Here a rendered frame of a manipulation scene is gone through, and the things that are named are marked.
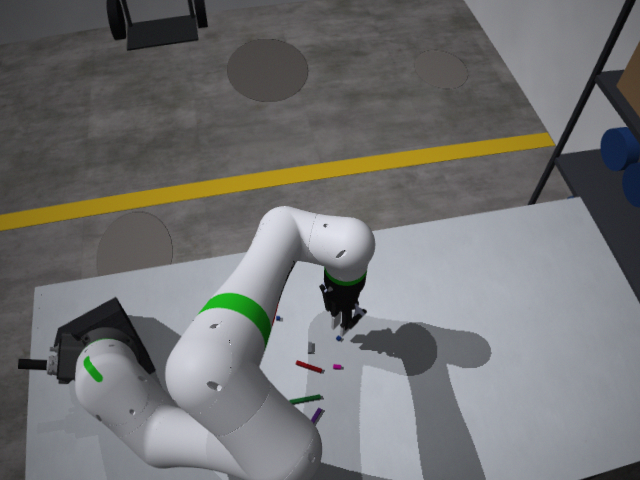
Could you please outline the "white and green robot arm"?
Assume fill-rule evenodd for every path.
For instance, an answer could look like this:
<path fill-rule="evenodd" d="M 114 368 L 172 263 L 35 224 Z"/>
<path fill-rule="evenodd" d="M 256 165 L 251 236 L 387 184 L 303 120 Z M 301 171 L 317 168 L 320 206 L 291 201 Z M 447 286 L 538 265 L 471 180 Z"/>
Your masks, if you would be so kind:
<path fill-rule="evenodd" d="M 310 480 L 321 462 L 320 434 L 259 366 L 297 259 L 324 266 L 328 292 L 353 297 L 365 286 L 375 238 L 359 219 L 289 206 L 267 212 L 257 232 L 172 350 L 171 396 L 139 364 L 131 337 L 112 327 L 80 340 L 62 333 L 50 347 L 57 356 L 19 359 L 18 369 L 47 370 L 58 384 L 75 380 L 81 406 L 152 467 Z"/>

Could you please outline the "dark red rod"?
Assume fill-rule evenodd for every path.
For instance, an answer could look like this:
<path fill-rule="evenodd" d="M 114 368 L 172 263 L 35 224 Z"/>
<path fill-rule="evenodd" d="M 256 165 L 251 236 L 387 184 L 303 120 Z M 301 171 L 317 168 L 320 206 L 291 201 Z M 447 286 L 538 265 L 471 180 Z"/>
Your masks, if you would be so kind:
<path fill-rule="evenodd" d="M 296 361 L 296 365 L 298 365 L 300 367 L 303 367 L 303 368 L 306 368 L 306 369 L 309 369 L 309 370 L 312 370 L 312 371 L 315 371 L 315 372 L 318 372 L 318 373 L 322 372 L 322 368 L 319 368 L 319 367 L 316 367 L 316 366 L 313 366 L 313 365 L 310 365 L 310 364 L 307 364 L 307 363 L 304 363 L 304 362 L 301 362 L 301 361 Z"/>

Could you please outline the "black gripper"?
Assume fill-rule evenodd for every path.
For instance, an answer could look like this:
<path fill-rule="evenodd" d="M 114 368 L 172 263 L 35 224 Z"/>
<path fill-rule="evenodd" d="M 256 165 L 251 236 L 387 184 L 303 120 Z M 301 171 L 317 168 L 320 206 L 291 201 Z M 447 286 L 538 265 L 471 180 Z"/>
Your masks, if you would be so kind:
<path fill-rule="evenodd" d="M 324 282 L 319 287 L 322 291 L 325 309 L 326 311 L 331 312 L 331 316 L 332 316 L 331 329 L 334 330 L 340 324 L 341 312 L 342 312 L 342 323 L 340 324 L 342 328 L 340 328 L 340 336 L 343 337 L 349 331 L 349 329 L 353 328 L 357 319 L 360 320 L 367 313 L 365 309 L 362 309 L 359 307 L 358 298 L 360 293 L 353 297 L 341 298 L 328 292 Z M 342 306 L 342 305 L 346 305 L 346 306 Z M 352 310 L 355 310 L 353 318 L 352 318 Z"/>

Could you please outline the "green rod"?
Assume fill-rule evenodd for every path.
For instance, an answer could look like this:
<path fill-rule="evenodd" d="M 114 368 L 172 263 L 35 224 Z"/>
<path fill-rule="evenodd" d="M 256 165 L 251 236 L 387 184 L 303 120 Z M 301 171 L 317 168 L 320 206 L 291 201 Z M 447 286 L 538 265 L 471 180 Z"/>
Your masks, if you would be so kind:
<path fill-rule="evenodd" d="M 307 397 L 302 397 L 302 398 L 297 398 L 297 399 L 291 399 L 289 400 L 292 404 L 297 404 L 297 403 L 303 403 L 303 402 L 308 402 L 308 401 L 313 401 L 313 400 L 319 400 L 321 399 L 320 394 L 318 395 L 313 395 L 313 396 L 307 396 Z"/>

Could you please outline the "purple rod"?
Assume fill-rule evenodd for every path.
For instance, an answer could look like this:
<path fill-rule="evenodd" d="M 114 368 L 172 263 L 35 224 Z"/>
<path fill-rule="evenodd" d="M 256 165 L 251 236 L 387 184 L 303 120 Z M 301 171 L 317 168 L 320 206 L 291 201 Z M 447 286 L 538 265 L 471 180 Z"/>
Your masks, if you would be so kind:
<path fill-rule="evenodd" d="M 315 412 L 315 414 L 313 415 L 313 417 L 312 417 L 312 419 L 311 419 L 311 421 L 312 421 L 313 423 L 315 423 L 315 421 L 316 421 L 316 419 L 318 418 L 318 416 L 319 416 L 319 414 L 321 413 L 321 411 L 322 411 L 322 409 L 320 409 L 320 408 L 318 407 L 317 411 Z"/>

